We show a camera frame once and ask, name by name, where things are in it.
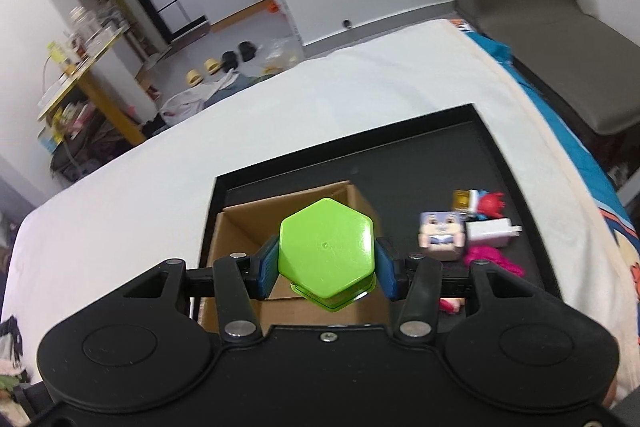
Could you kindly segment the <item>brown cardboard box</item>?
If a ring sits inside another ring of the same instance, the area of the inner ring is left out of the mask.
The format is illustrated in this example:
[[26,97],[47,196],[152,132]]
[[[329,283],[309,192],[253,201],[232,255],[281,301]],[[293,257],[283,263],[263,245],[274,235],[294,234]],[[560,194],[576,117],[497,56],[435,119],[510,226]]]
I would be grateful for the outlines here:
[[[256,254],[279,232],[283,219],[325,197],[368,216],[374,224],[375,234],[382,234],[381,221],[370,202],[352,182],[341,181],[224,207],[215,221],[206,265],[210,267],[217,259],[231,254]],[[272,325],[344,326],[387,324],[390,321],[390,304],[381,288],[373,289],[340,311],[330,312],[296,295],[284,277],[277,279],[267,300],[254,301],[252,307],[264,331]]]

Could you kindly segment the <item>green hexagonal box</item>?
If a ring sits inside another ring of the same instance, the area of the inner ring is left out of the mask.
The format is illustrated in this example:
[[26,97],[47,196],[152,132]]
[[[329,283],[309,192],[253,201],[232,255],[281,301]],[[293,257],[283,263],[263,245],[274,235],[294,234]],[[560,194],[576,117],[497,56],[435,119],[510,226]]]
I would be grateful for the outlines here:
[[294,293],[337,312],[375,288],[374,243],[371,218],[322,198],[282,221],[279,273]]

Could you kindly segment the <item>grey bunny cube toy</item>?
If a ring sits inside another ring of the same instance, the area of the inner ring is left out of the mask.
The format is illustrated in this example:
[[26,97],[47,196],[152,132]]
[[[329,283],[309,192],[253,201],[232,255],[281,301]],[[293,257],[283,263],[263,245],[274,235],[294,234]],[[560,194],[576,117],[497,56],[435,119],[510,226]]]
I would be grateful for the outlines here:
[[454,210],[422,212],[418,244],[422,254],[440,261],[456,261],[465,247],[463,216]]

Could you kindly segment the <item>pink bear figurine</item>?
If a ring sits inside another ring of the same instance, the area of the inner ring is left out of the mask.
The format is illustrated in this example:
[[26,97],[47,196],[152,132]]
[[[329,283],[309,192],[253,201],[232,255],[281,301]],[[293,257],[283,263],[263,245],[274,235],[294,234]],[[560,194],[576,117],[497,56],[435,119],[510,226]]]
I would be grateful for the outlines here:
[[[469,268],[473,262],[486,260],[506,271],[524,277],[525,270],[509,260],[499,249],[491,246],[473,246],[468,249],[463,257],[464,265]],[[465,305],[463,297],[445,297],[439,299],[439,310],[447,314],[458,314]]]

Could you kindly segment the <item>white charger plug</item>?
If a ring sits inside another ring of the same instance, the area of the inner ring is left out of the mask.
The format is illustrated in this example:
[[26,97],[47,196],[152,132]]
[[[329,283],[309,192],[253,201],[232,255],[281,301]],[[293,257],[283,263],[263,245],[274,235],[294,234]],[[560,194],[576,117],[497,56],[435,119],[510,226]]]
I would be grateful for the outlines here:
[[506,247],[511,239],[520,236],[521,225],[514,225],[510,219],[469,221],[466,224],[466,243],[472,246]]

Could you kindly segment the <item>red crab toy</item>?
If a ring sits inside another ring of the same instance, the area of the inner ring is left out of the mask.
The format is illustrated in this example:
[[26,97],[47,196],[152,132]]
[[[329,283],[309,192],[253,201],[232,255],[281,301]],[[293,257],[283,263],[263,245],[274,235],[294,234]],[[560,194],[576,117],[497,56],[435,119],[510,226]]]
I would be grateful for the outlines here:
[[469,219],[502,219],[506,203],[504,194],[484,190],[456,190],[452,196],[452,209]]

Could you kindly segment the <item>black tray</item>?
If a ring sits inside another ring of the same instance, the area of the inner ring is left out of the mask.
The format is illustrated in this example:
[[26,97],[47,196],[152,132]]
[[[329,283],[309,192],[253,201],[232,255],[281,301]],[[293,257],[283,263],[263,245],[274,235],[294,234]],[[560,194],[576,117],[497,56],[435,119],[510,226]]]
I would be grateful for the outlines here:
[[[209,335],[228,347],[243,340],[231,326],[248,330],[249,343],[284,334],[309,336],[313,343],[337,345],[357,334],[386,343],[427,346],[437,337],[464,347],[486,343],[523,347],[548,345],[570,335],[575,311],[563,303],[546,247],[526,200],[494,139],[475,109],[465,105],[432,115],[346,136],[220,176],[209,206],[206,248],[215,221],[227,206],[349,181],[381,221],[382,234],[398,254],[397,300],[387,324],[272,325],[268,331],[252,307],[257,296],[256,254],[231,254],[203,267],[198,292],[198,321]],[[440,261],[420,251],[422,212],[451,210],[460,188],[499,192],[506,214],[521,225],[506,254],[525,270],[524,277],[480,260],[467,268],[463,258]],[[463,297],[458,314],[439,310],[439,299]]]

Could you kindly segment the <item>yellow side table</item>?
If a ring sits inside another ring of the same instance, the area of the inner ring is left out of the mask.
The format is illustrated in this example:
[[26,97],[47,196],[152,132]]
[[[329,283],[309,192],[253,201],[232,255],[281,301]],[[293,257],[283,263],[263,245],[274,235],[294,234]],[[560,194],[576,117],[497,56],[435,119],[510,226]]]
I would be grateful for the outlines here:
[[121,110],[113,99],[108,96],[91,72],[93,66],[99,62],[100,58],[107,54],[119,38],[125,35],[126,31],[127,28],[120,28],[114,32],[111,38],[104,43],[104,46],[102,46],[96,54],[76,66],[73,72],[66,76],[52,98],[49,98],[39,109],[37,116],[38,121],[44,121],[50,118],[55,112],[55,109],[62,104],[63,98],[74,88],[78,88],[84,92],[84,95],[89,101],[96,106],[96,109],[102,113],[130,145],[138,146],[146,140],[140,127],[134,123],[127,112]]

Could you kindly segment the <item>white plastic bag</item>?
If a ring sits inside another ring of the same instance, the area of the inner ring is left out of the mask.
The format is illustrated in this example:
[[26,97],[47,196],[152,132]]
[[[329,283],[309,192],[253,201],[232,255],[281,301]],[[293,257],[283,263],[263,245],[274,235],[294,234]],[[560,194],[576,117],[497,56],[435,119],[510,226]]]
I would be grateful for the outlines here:
[[202,82],[197,86],[175,94],[160,109],[160,117],[163,118],[163,121],[168,126],[180,124],[180,122],[200,113],[210,98],[213,98],[215,94],[221,92],[224,88],[231,87],[239,75],[239,72],[232,70],[232,72],[227,72],[221,80],[210,83]]

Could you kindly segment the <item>grey chair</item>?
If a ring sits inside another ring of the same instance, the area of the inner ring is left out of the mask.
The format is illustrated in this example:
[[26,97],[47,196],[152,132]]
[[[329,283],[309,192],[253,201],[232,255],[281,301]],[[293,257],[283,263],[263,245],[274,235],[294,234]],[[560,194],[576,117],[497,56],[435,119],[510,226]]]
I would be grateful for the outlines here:
[[639,122],[639,48],[582,12],[577,0],[454,0],[515,62],[557,112],[598,135]]

